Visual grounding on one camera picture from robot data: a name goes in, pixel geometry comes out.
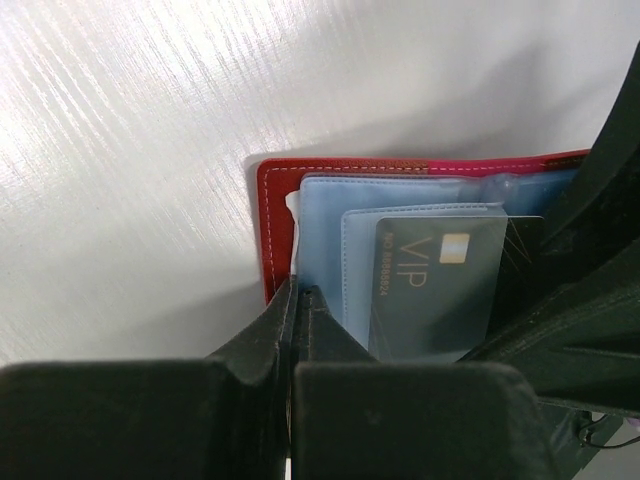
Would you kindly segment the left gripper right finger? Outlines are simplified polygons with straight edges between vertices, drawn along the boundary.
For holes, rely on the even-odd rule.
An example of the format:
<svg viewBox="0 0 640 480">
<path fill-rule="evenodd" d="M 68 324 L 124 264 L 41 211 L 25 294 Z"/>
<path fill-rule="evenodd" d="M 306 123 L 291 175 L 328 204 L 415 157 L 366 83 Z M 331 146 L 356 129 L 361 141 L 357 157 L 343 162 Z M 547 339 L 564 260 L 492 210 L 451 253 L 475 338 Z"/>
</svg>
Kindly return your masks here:
<svg viewBox="0 0 640 480">
<path fill-rule="evenodd" d="M 292 375 L 296 479 L 555 479 L 535 394 L 496 363 L 381 363 L 299 298 Z"/>
</svg>

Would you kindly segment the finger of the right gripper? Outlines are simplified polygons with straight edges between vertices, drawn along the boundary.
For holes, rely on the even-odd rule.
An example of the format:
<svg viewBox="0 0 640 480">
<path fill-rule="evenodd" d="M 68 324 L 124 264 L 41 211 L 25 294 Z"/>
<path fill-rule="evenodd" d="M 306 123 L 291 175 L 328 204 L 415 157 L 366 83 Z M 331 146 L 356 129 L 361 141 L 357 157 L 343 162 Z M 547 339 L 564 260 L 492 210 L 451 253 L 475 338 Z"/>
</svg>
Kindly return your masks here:
<svg viewBox="0 0 640 480">
<path fill-rule="evenodd" d="M 639 236 L 639 53 L 591 151 L 546 214 L 539 292 L 575 282 Z"/>
<path fill-rule="evenodd" d="M 638 260 L 603 265 L 464 358 L 515 368 L 546 403 L 638 414 Z"/>
</svg>

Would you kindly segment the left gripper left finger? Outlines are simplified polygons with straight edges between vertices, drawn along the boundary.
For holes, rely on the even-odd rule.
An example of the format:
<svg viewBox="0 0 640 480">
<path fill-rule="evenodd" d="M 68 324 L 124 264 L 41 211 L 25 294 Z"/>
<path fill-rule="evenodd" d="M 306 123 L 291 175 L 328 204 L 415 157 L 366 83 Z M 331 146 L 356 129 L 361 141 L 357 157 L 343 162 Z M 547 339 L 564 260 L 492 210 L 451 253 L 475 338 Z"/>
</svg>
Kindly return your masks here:
<svg viewBox="0 0 640 480">
<path fill-rule="evenodd" d="M 281 479 L 298 303 L 198 359 L 23 363 L 1 371 L 5 479 Z"/>
</svg>

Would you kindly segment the red leather card holder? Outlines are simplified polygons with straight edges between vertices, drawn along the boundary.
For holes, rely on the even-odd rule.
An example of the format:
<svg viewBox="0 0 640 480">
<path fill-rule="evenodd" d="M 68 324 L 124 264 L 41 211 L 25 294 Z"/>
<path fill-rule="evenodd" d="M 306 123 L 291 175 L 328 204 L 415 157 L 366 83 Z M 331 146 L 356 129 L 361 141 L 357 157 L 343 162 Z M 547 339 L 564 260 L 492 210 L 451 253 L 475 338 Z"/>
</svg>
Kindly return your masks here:
<svg viewBox="0 0 640 480">
<path fill-rule="evenodd" d="M 510 215 L 540 216 L 586 155 L 267 159 L 256 174 L 265 298 L 295 275 L 301 287 L 319 287 L 332 315 L 367 347 L 379 220 L 467 215 L 491 202 Z"/>
</svg>

